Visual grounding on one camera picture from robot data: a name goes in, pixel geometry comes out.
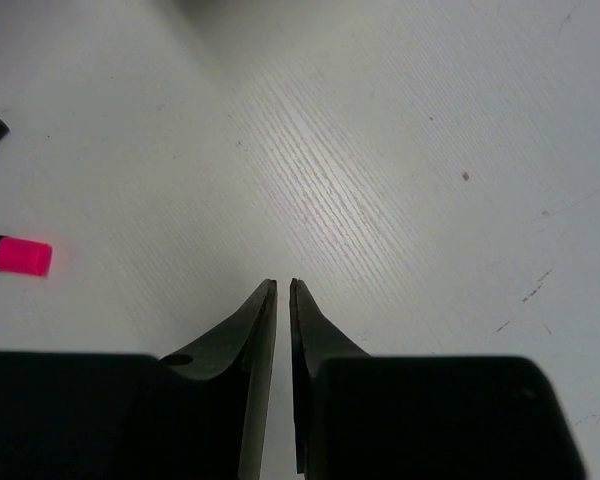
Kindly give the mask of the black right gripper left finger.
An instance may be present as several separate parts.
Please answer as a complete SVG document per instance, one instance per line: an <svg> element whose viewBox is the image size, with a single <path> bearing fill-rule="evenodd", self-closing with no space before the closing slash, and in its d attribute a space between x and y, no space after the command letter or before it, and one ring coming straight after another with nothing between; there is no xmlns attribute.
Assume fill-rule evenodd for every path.
<svg viewBox="0 0 600 480"><path fill-rule="evenodd" d="M262 282L163 357L0 351L0 479L256 479L276 336Z"/></svg>

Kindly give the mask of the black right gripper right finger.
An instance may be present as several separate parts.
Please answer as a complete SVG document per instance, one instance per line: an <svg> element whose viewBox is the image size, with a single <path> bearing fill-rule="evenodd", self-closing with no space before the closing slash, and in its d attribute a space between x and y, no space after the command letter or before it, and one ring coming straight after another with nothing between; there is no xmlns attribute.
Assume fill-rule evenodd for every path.
<svg viewBox="0 0 600 480"><path fill-rule="evenodd" d="M583 479L553 388L516 356L374 357L290 285L296 468L307 479Z"/></svg>

